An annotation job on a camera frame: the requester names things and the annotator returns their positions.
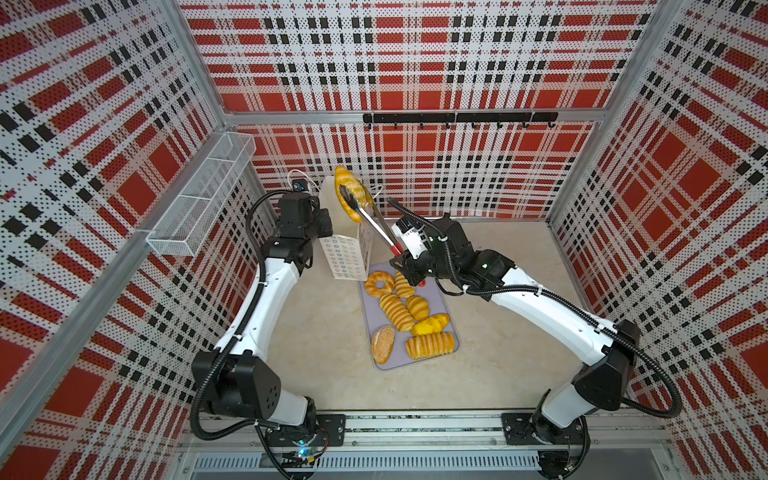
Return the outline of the white flowered paper bag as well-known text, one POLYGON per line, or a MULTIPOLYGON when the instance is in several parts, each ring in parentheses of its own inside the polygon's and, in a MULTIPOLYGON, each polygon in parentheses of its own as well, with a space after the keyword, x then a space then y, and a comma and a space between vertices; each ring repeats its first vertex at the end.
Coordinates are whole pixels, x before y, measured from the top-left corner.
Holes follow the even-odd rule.
POLYGON ((333 235, 320 239, 331 272, 337 280, 365 281, 369 275, 373 231, 365 223, 355 223, 344 212, 334 191, 334 173, 322 181, 312 180, 306 173, 293 169, 287 181, 305 180, 310 193, 319 198, 321 208, 327 208, 333 225, 333 235))

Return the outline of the short round ribbed bread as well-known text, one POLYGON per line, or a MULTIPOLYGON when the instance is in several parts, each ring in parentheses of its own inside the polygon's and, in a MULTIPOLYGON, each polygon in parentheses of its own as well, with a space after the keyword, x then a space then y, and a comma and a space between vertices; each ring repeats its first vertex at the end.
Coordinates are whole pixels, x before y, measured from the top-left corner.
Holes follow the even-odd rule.
POLYGON ((426 320, 430 316, 428 301, 418 295, 409 297, 405 306, 416 322, 426 320))

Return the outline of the long ribbed fake bread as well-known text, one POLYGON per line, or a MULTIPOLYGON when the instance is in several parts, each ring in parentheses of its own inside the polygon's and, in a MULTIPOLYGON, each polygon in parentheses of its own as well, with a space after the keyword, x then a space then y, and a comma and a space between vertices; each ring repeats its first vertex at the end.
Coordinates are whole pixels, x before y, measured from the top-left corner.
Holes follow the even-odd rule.
POLYGON ((334 191, 342 209, 355 223, 372 223, 373 198, 366 187, 343 165, 334 170, 334 191))

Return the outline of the red-handled steel tongs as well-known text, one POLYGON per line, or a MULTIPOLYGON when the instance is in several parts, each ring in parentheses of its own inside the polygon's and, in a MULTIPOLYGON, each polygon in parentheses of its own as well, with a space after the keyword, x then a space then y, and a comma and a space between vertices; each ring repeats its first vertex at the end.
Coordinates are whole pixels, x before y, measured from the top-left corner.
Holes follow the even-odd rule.
POLYGON ((372 231, 376 234, 376 236, 385 243, 385 245, 388 247, 389 251, 393 254, 394 257, 397 257, 403 254, 399 251, 398 246, 395 243, 395 237, 392 232, 392 228, 387 224, 380 210, 375 205, 374 201, 373 201, 373 207, 371 208, 371 211, 370 211, 370 216, 372 217, 373 222, 367 223, 363 221, 363 223, 367 224, 372 229, 372 231))

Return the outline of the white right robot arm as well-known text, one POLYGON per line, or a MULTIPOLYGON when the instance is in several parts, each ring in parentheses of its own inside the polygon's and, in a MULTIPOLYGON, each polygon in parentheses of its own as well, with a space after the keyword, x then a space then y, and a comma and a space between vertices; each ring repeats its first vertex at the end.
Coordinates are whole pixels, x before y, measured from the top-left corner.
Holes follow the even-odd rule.
POLYGON ((428 277, 448 280, 456 295, 479 297, 517 315, 568 348, 581 362, 574 377, 554 392, 546 392, 529 419, 529 431, 539 443, 554 445, 570 428, 586 426, 588 415, 623 406, 656 418, 671 419, 683 410, 672 377, 639 345, 640 329, 632 321, 594 315, 547 289, 513 260, 491 250, 475 249, 463 227, 450 215, 428 220, 391 199, 401 213, 399 238, 404 251, 390 264, 413 285, 428 277), (666 388, 670 405, 657 409, 626 397, 638 362, 666 388))

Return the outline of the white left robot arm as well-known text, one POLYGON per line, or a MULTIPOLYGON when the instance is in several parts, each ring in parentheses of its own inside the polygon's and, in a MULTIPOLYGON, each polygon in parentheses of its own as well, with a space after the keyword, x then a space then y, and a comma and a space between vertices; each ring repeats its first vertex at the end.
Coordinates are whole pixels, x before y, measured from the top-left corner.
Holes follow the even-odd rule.
POLYGON ((242 428, 265 424, 284 430, 297 443, 310 442, 318 430, 314 401, 287 391, 267 364, 277 320, 303 271, 313 264, 313 243, 333 233, 330 215, 318 197, 306 191, 278 190, 275 230, 259 240, 251 225, 266 193, 247 212, 247 238, 257 272, 232 325, 209 351, 194 357, 196 392, 190 428, 203 441, 222 439, 242 428))

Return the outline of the long spiral fake bread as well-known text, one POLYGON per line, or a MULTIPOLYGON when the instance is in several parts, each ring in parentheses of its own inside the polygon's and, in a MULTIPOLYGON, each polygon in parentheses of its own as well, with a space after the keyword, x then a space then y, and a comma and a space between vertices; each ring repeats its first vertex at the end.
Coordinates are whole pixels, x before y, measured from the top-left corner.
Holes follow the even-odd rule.
POLYGON ((411 332, 416 321, 396 295, 383 295, 379 299, 379 306, 397 331, 411 332))

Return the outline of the yellow pear-shaped fake bread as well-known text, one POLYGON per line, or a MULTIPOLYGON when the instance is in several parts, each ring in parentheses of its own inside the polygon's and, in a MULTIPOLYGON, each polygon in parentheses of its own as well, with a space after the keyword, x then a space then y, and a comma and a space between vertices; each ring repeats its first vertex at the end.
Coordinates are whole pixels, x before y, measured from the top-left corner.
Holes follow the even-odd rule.
POLYGON ((422 321, 417 322, 411 333, 413 336, 429 335, 442 332, 450 323, 450 316, 445 313, 434 314, 422 321))

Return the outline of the large spiral fake bread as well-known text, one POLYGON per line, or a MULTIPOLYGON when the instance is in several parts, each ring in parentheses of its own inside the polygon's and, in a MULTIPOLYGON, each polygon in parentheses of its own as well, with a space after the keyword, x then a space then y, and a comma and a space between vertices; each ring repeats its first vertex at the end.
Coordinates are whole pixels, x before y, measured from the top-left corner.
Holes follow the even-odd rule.
POLYGON ((415 361, 449 355, 456 349, 455 337, 448 332, 413 336, 405 345, 408 356, 415 361))

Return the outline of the sesame-coated fake bread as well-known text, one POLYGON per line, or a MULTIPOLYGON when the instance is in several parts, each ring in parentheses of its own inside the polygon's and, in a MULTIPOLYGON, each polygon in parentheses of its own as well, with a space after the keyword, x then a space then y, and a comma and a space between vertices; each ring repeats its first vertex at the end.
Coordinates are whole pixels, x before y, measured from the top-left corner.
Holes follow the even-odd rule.
POLYGON ((378 365, 385 364, 392 352, 396 339, 396 330, 391 325, 380 327, 372 336, 371 353, 378 365))

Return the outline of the lilac plastic tray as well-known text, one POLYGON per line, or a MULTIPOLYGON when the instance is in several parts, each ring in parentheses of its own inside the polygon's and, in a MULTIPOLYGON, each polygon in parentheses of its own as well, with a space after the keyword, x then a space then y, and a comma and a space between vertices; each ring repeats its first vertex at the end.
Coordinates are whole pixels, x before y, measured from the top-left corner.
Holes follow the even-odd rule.
POLYGON ((434 280, 412 286, 400 272, 380 263, 363 277, 360 292, 378 369, 392 370, 459 350, 458 334, 434 280))

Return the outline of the black wall hook rail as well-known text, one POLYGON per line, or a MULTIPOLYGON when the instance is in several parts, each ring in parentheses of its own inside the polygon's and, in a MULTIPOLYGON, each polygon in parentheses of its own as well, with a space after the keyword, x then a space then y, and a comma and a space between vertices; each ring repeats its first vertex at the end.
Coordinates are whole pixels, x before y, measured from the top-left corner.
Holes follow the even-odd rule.
POLYGON ((544 123, 548 126, 554 124, 559 117, 559 113, 552 111, 521 111, 521 112, 480 112, 480 113, 447 113, 447 112, 429 112, 429 113, 366 113, 362 115, 362 121, 366 125, 382 124, 399 126, 405 124, 416 124, 423 126, 426 124, 445 124, 453 125, 458 123, 477 124, 521 124, 527 126, 532 123, 544 123))

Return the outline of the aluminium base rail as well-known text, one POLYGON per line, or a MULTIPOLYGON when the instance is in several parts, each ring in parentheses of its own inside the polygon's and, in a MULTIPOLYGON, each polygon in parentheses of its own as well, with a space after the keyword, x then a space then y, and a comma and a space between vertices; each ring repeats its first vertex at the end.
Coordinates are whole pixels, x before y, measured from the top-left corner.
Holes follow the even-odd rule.
POLYGON ((591 415, 558 444, 533 439, 518 410, 351 410, 298 479, 683 479, 661 423, 634 411, 591 415))

